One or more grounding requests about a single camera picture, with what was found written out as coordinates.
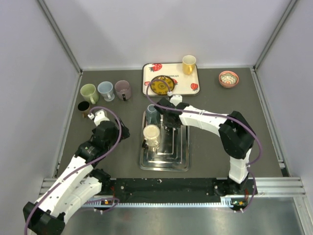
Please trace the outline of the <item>purple mug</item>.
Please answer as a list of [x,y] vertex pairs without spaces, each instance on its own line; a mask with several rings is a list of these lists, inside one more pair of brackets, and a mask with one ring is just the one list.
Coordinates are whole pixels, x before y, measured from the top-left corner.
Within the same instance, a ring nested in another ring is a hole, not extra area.
[[131,98],[132,89],[131,89],[130,83],[128,81],[126,81],[126,80],[117,81],[114,88],[115,88],[117,96],[121,100],[127,101]]

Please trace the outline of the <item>light blue white mug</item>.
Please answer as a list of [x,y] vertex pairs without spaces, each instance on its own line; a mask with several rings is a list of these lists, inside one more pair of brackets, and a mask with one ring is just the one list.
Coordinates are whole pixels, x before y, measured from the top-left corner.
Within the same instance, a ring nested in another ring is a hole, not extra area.
[[102,95],[105,101],[110,102],[115,98],[113,84],[109,81],[101,82],[97,87],[98,92]]

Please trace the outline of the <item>brown striped cup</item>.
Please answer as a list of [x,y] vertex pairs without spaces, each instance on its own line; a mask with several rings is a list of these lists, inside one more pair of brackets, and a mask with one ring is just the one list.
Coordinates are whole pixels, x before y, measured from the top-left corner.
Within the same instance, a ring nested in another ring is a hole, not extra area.
[[88,101],[82,101],[77,105],[77,109],[82,114],[83,118],[87,118],[91,109],[91,104]]

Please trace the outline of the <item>green mug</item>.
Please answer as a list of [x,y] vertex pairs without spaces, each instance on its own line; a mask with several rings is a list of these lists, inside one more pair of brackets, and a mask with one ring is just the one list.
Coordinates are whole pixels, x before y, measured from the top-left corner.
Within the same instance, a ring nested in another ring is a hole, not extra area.
[[95,105],[99,100],[99,93],[94,84],[85,84],[80,89],[80,94],[85,101]]

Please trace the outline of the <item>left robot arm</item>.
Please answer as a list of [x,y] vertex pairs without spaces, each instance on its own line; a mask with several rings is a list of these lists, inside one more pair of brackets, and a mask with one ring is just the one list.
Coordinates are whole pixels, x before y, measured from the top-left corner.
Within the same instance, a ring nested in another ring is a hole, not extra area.
[[95,167],[129,136],[129,130],[120,118],[102,120],[93,129],[90,139],[79,145],[50,189],[36,202],[24,206],[24,233],[60,235],[69,219],[88,199],[97,193],[108,193],[111,188],[109,176]]

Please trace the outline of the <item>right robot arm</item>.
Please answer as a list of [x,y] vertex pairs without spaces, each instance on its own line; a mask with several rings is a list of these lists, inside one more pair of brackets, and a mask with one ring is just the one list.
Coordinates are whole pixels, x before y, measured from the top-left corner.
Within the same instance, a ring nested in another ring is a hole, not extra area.
[[221,115],[197,109],[183,102],[174,105],[166,98],[156,103],[155,108],[163,115],[163,123],[166,127],[192,126],[217,135],[229,156],[229,190],[238,194],[246,188],[249,175],[247,167],[254,145],[255,132],[241,113],[234,111],[229,115]]

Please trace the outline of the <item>grey blue mug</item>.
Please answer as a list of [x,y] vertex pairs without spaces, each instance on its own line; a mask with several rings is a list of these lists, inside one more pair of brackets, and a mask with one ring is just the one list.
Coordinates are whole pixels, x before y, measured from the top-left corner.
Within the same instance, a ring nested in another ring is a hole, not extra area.
[[160,124],[160,113],[156,110],[155,106],[153,104],[150,104],[146,111],[146,121],[147,124],[153,124],[153,125],[158,125]]

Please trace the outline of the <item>cream mug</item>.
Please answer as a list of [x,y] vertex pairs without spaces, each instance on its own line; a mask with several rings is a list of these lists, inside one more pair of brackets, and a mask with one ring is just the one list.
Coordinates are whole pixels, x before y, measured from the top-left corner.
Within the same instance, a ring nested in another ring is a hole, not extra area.
[[160,129],[153,124],[147,125],[143,129],[143,136],[146,144],[150,147],[157,146],[161,140]]

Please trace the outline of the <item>yellow mug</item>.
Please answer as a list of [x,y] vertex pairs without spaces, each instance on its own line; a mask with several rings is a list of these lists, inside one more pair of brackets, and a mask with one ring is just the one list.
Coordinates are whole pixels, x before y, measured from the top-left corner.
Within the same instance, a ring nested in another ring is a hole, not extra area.
[[193,55],[185,55],[182,59],[182,71],[186,75],[193,73],[196,65],[196,58]]

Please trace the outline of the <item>metal tray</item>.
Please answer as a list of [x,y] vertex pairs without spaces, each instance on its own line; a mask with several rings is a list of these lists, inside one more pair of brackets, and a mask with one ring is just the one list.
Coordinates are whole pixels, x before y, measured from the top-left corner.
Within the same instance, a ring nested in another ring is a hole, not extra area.
[[187,171],[190,167],[190,128],[181,126],[178,129],[167,129],[163,126],[163,117],[160,117],[157,127],[161,136],[158,145],[148,146],[144,136],[141,136],[140,168],[154,171]]

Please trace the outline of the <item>strawberry serving tray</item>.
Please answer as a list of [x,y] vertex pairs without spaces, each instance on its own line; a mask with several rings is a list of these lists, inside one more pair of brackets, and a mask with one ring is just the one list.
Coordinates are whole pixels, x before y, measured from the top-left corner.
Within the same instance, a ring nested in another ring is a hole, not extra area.
[[173,94],[197,95],[200,92],[198,67],[190,75],[182,70],[182,63],[149,63],[142,67],[142,93],[146,95],[148,84],[157,76],[166,75],[174,83]]

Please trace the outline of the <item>pink patterned bowl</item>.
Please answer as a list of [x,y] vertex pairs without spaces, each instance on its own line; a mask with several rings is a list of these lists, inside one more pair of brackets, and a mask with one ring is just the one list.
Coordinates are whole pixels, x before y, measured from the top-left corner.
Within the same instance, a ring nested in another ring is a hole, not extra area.
[[224,88],[233,88],[239,83],[239,77],[232,71],[222,71],[219,74],[219,83]]

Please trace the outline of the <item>aluminium frame rail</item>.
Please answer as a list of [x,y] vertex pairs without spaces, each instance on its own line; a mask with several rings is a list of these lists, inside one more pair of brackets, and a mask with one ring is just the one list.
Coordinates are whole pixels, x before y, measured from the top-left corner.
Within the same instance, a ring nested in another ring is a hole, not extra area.
[[[41,197],[54,184],[54,180],[44,180]],[[237,189],[233,186],[233,194],[220,197],[218,202],[202,203],[121,203],[120,199],[114,196],[94,195],[84,203],[81,208],[109,209],[111,207],[135,207],[135,208],[230,208],[243,209],[250,204],[250,199],[254,198],[280,198],[304,196],[305,190],[299,178],[278,177],[278,178],[255,178],[248,179],[243,189]]]

